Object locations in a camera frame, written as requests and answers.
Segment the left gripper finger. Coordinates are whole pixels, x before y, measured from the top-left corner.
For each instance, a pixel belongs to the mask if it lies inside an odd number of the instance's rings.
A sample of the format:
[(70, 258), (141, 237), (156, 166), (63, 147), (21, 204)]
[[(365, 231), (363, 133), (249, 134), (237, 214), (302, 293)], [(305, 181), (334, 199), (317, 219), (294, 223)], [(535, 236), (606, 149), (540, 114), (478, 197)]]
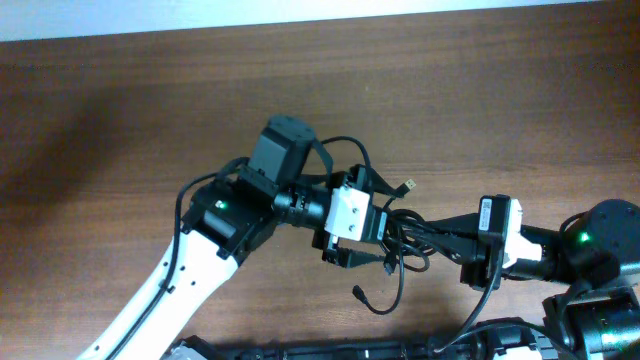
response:
[(347, 250), (346, 268), (355, 268), (374, 262), (382, 263), (385, 270), (395, 269), (395, 259), (390, 254), (376, 255), (352, 249)]
[(367, 178), (367, 186), (370, 193), (399, 197), (398, 189), (393, 188), (375, 169), (370, 169), (367, 172)]

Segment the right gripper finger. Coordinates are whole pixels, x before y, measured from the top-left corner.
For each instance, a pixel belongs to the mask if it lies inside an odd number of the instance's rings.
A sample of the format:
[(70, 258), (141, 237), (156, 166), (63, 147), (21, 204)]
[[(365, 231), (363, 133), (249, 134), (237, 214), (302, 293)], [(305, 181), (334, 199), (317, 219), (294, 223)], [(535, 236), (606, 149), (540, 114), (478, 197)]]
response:
[(440, 253), (456, 264), (469, 264), (480, 260), (478, 240), (464, 233), (405, 232), (400, 235), (406, 251), (417, 257)]
[(476, 235), (479, 228), (479, 214), (469, 213), (441, 220), (428, 221), (428, 224), (442, 233)]

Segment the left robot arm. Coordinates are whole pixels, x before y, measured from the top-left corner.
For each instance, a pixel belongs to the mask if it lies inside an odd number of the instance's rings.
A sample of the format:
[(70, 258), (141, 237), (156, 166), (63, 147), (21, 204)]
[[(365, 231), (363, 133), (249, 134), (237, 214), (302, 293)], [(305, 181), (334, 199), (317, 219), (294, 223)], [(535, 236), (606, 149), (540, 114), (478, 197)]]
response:
[(313, 230), (326, 261), (350, 268), (377, 256), (340, 247), (342, 240), (381, 242), (389, 218), (376, 193), (403, 197), (369, 161), (336, 172), (314, 130), (271, 117), (252, 154), (191, 181), (186, 210), (161, 261), (83, 359), (159, 359), (198, 308), (280, 225)]

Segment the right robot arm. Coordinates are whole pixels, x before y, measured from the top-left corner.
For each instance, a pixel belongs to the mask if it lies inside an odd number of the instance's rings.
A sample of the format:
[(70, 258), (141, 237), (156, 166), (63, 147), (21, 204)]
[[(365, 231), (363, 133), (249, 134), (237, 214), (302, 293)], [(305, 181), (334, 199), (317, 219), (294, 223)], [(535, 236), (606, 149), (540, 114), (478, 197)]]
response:
[(460, 281), (482, 291), (461, 328), (437, 343), (442, 353), (477, 333), (527, 329), (520, 319), (478, 324), (505, 279), (544, 281), (566, 290), (543, 302), (539, 332), (563, 354), (581, 359), (639, 356), (639, 208), (604, 200), (564, 220), (557, 230), (528, 226), (515, 198), (484, 196), (476, 212), (426, 221), (410, 210), (392, 213), (392, 230), (419, 256), (439, 253), (461, 267)]

